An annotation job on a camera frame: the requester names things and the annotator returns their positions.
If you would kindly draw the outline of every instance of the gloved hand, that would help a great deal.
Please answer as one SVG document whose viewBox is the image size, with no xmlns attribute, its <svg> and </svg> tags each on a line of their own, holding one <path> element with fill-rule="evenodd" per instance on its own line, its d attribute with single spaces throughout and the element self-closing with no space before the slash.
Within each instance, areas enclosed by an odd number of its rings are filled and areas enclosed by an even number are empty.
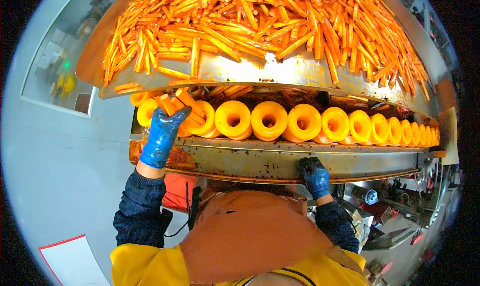
<svg viewBox="0 0 480 286">
<path fill-rule="evenodd" d="M 174 115 L 168 116 L 158 107 L 153 111 L 150 136 L 140 155 L 140 161 L 154 169 L 167 164 L 180 124 L 190 115 L 192 107 L 186 106 Z"/>
<path fill-rule="evenodd" d="M 328 170 L 317 157 L 301 158 L 298 169 L 303 174 L 303 180 L 314 200 L 330 194 L 328 190 Z"/>
</svg>

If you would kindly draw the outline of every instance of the red object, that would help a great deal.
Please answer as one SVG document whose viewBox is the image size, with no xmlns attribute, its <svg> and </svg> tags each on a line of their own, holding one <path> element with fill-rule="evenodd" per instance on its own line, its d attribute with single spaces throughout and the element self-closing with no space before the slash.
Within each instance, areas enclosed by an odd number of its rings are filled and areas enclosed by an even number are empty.
<svg viewBox="0 0 480 286">
<path fill-rule="evenodd" d="M 390 268 L 392 267 L 393 265 L 393 262 L 388 262 L 387 264 L 385 264 L 385 266 L 383 267 L 383 269 L 381 270 L 380 274 L 381 275 L 385 275 L 387 273 L 387 271 L 390 270 Z"/>
<path fill-rule="evenodd" d="M 186 185 L 188 183 L 188 202 L 192 205 L 192 193 L 197 183 L 197 177 L 167 173 L 165 175 L 166 193 L 162 205 L 166 208 L 187 213 Z"/>
<path fill-rule="evenodd" d="M 410 245 L 415 245 L 417 242 L 421 241 L 423 238 L 424 233 L 418 233 L 417 235 L 412 237 L 412 241 L 410 242 Z"/>
</svg>

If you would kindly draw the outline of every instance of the yellow object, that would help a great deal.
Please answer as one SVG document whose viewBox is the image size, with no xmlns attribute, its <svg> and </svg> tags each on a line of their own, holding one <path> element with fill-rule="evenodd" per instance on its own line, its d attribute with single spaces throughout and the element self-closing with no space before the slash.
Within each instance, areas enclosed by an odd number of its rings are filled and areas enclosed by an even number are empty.
<svg viewBox="0 0 480 286">
<path fill-rule="evenodd" d="M 435 130 L 437 135 L 437 145 L 440 145 L 440 130 L 439 129 L 435 129 Z"/>
<path fill-rule="evenodd" d="M 348 115 L 350 121 L 350 130 L 345 139 L 339 143 L 343 145 L 353 145 L 365 142 L 370 138 L 372 133 L 372 122 L 370 117 L 362 110 L 353 111 Z"/>
<path fill-rule="evenodd" d="M 204 123 L 201 124 L 200 127 L 187 126 L 187 131 L 204 138 L 218 137 L 220 132 L 215 126 L 215 109 L 205 101 L 196 101 L 195 105 L 205 112 L 206 120 L 204 120 Z"/>
<path fill-rule="evenodd" d="M 153 98 L 148 98 L 141 103 L 137 111 L 137 121 L 143 127 L 150 127 L 152 123 L 153 111 L 157 109 L 159 105 L 157 101 Z"/>
<path fill-rule="evenodd" d="M 330 107 L 321 114 L 321 130 L 313 141 L 331 144 L 344 140 L 350 132 L 348 115 L 339 107 Z"/>
<path fill-rule="evenodd" d="M 233 140 L 242 140 L 252 134 L 250 110 L 244 103 L 228 101 L 215 111 L 215 127 Z"/>
<path fill-rule="evenodd" d="M 353 262 L 365 267 L 365 258 L 343 251 Z M 110 254 L 114 286 L 175 285 L 189 286 L 187 266 L 180 246 L 158 248 L 139 244 L 122 244 Z M 324 254 L 312 254 L 302 262 L 286 268 L 273 270 L 282 276 L 293 277 L 306 286 L 315 285 L 358 285 L 367 286 L 359 273 L 343 267 Z M 239 281 L 215 284 L 215 286 L 245 285 L 252 277 Z"/>
<path fill-rule="evenodd" d="M 130 103 L 134 105 L 135 107 L 140 107 L 143 102 L 145 102 L 146 99 L 151 98 L 152 93 L 150 91 L 145 91 L 142 93 L 134 93 L 130 94 Z"/>
<path fill-rule="evenodd" d="M 388 123 L 388 138 L 385 142 L 377 143 L 378 146 L 386 146 L 392 145 L 396 146 L 399 145 L 400 139 L 402 138 L 402 126 L 400 125 L 400 121 L 396 117 L 390 117 L 387 119 Z"/>
<path fill-rule="evenodd" d="M 301 103 L 288 113 L 283 137 L 292 143 L 302 143 L 318 136 L 321 128 L 322 117 L 318 110 L 307 103 Z"/>
<path fill-rule="evenodd" d="M 423 124 L 420 124 L 418 129 L 420 130 L 420 142 L 418 146 L 425 146 L 427 144 L 427 130 Z"/>
<path fill-rule="evenodd" d="M 402 120 L 402 139 L 400 139 L 400 146 L 408 146 L 412 142 L 412 126 L 406 119 Z"/>
<path fill-rule="evenodd" d="M 67 77 L 64 74 L 58 78 L 57 86 L 61 87 L 60 97 L 65 97 L 68 93 L 75 89 L 75 75 L 67 73 Z"/>
<path fill-rule="evenodd" d="M 425 133 L 427 134 L 427 141 L 425 143 L 426 147 L 432 146 L 432 128 L 431 127 L 425 127 Z"/>
<path fill-rule="evenodd" d="M 435 145 L 434 146 L 437 146 L 437 145 L 440 145 L 440 135 L 439 135 L 439 131 L 437 128 L 432 128 L 431 129 L 432 131 L 435 131 Z"/>
<path fill-rule="evenodd" d="M 419 125 L 416 122 L 412 122 L 410 125 L 412 128 L 412 141 L 409 146 L 418 146 L 420 142 L 420 129 Z"/>
<path fill-rule="evenodd" d="M 251 127 L 255 136 L 263 141 L 277 139 L 287 128 L 288 114 L 276 102 L 262 102 L 251 112 Z"/>
<path fill-rule="evenodd" d="M 371 134 L 367 141 L 360 142 L 361 145 L 375 145 L 387 141 L 388 138 L 388 122 L 385 116 L 378 113 L 370 116 Z"/>
</svg>

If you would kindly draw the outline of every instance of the metal edge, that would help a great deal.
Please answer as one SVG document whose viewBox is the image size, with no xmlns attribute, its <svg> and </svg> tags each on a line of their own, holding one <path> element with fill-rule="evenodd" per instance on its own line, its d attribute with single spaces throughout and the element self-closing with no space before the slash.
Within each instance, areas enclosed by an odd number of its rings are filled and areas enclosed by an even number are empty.
<svg viewBox="0 0 480 286">
<path fill-rule="evenodd" d="M 142 141 L 142 135 L 130 134 L 130 140 Z M 315 142 L 291 143 L 287 141 L 269 142 L 261 140 L 232 140 L 229 138 L 207 139 L 201 137 L 177 137 L 174 145 L 227 150 L 316 154 L 411 154 L 429 152 L 428 147 L 337 145 Z"/>
<path fill-rule="evenodd" d="M 262 183 L 262 184 L 303 184 L 303 180 L 278 180 L 272 178 L 254 178 L 254 177 L 240 177 L 240 176 L 232 176 L 232 175 L 214 175 L 214 174 L 207 174 L 201 173 L 196 171 L 186 171 L 180 169 L 173 169 L 166 167 L 165 170 L 170 173 L 176 173 L 180 175 L 187 175 L 187 176 L 195 176 L 201 178 L 207 178 L 212 180 L 220 180 L 220 181 L 232 181 L 232 182 L 244 182 L 244 183 Z M 372 176 L 359 176 L 359 177 L 348 177 L 348 178 L 333 178 L 329 180 L 330 184 L 339 184 L 339 183 L 351 183 L 351 182 L 361 182 L 361 181 L 373 181 L 373 180 L 380 180 L 380 179 L 387 179 L 387 178 L 394 178 L 400 177 L 405 175 L 410 175 L 419 172 L 418 169 L 408 170 L 408 171 L 401 171 L 392 174 L 385 174 L 385 175 L 372 175 Z"/>
</svg>

